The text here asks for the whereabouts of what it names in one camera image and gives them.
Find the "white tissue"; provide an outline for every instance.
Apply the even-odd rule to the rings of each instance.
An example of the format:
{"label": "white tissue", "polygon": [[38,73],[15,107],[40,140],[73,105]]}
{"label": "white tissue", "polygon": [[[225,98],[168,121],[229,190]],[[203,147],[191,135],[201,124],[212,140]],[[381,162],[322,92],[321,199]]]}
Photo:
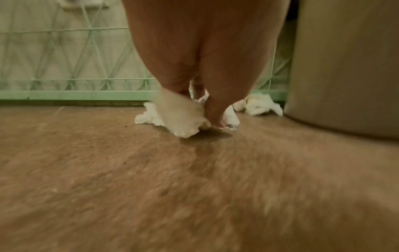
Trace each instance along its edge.
{"label": "white tissue", "polygon": [[[200,130],[211,128],[204,116],[207,98],[208,94],[200,100],[191,100],[162,88],[154,103],[144,103],[146,111],[136,116],[135,123],[164,126],[177,137],[189,138]],[[232,106],[226,109],[225,116],[228,128],[235,130],[240,121]]]}
{"label": "white tissue", "polygon": [[269,94],[249,95],[234,103],[233,108],[237,112],[245,111],[248,115],[261,115],[271,110],[278,116],[283,116],[283,109],[278,103],[273,102]]}

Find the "metal grid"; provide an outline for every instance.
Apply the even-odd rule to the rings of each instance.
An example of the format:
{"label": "metal grid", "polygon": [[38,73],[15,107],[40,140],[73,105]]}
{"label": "metal grid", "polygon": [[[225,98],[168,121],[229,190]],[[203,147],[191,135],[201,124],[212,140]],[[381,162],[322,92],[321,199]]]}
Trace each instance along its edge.
{"label": "metal grid", "polygon": [[[64,11],[55,0],[0,1],[0,100],[150,100],[159,83],[130,39],[123,6]],[[285,99],[278,55],[253,92]]]}

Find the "green metal frame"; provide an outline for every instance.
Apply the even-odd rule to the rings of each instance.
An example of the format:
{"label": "green metal frame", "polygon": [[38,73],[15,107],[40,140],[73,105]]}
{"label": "green metal frame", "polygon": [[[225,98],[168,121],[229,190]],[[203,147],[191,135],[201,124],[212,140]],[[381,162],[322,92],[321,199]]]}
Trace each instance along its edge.
{"label": "green metal frame", "polygon": [[[0,100],[89,100],[89,101],[145,101],[151,100],[156,89],[153,86],[157,86],[156,80],[152,78],[149,72],[145,69],[142,63],[140,68],[142,69],[142,78],[117,78],[116,73],[123,64],[123,59],[127,57],[132,50],[134,50],[133,44],[130,39],[126,41],[124,49],[120,53],[119,57],[112,65],[111,68],[107,67],[106,59],[101,52],[101,48],[98,46],[98,35],[102,31],[111,30],[125,30],[128,32],[127,26],[118,27],[102,27],[97,26],[98,19],[101,13],[105,10],[98,8],[93,11],[86,10],[83,4],[81,4],[81,10],[79,13],[84,18],[85,28],[58,28],[56,27],[56,21],[59,19],[60,13],[63,10],[54,0],[36,0],[35,3],[31,3],[28,0],[8,0],[9,6],[12,6],[10,10],[9,25],[7,30],[0,30],[0,40],[4,42],[2,64],[0,66]],[[55,12],[51,17],[51,22],[40,30],[26,30],[20,31],[14,29],[15,18],[18,16],[18,7],[21,5],[43,4],[43,7],[53,4]],[[65,32],[87,32],[87,38],[85,40],[83,49],[80,53],[80,57],[74,66],[71,66],[67,62],[66,66],[62,68],[64,76],[68,78],[43,78],[41,72],[45,68],[45,59],[48,54],[55,55],[59,59],[65,59],[65,55],[62,54],[59,48],[59,42],[54,40],[54,34],[60,34]],[[24,51],[24,47],[16,47],[12,40],[14,36],[29,36],[33,34],[47,34],[47,40],[44,45],[43,52],[41,52],[40,59],[36,64],[29,63],[29,60],[23,60],[19,67],[24,68],[24,71],[31,69],[31,78],[11,78],[7,76],[5,71],[7,61],[12,57],[19,57],[20,59],[27,59],[29,52]],[[81,67],[83,54],[86,48],[91,46],[96,55],[96,59],[100,69],[100,76],[93,76],[92,78],[81,78],[79,77],[78,70]],[[269,93],[273,100],[284,101],[286,96],[286,84],[288,83],[287,76],[278,76],[279,73],[287,68],[291,61],[284,61],[279,66],[275,66],[276,62],[276,47],[273,54],[273,60],[270,67],[270,73],[267,76],[261,77],[257,84],[257,89],[253,90],[253,93]],[[136,83],[135,86],[138,88],[132,89],[132,83]],[[82,83],[90,87],[90,90],[80,90],[79,87]],[[112,85],[117,83],[124,86],[123,90],[114,90]],[[280,88],[273,88],[274,84],[279,84]],[[46,90],[43,86],[51,86],[51,90]]]}

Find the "green wire fence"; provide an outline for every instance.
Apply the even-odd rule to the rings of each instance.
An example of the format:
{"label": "green wire fence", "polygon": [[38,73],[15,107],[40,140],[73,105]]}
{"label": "green wire fence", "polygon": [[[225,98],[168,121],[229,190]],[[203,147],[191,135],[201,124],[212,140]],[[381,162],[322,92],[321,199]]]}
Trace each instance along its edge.
{"label": "green wire fence", "polygon": [[[134,49],[121,2],[107,6],[66,11],[55,0],[1,0],[0,100],[150,100],[159,83]],[[253,92],[284,101],[287,43],[276,45]]]}

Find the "skin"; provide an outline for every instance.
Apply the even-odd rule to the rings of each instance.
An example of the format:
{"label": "skin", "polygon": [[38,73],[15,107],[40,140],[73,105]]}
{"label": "skin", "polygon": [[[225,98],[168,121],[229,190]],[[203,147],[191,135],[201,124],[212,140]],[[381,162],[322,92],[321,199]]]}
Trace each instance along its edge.
{"label": "skin", "polygon": [[123,0],[133,43],[163,88],[209,98],[205,117],[244,99],[270,59],[290,0]]}

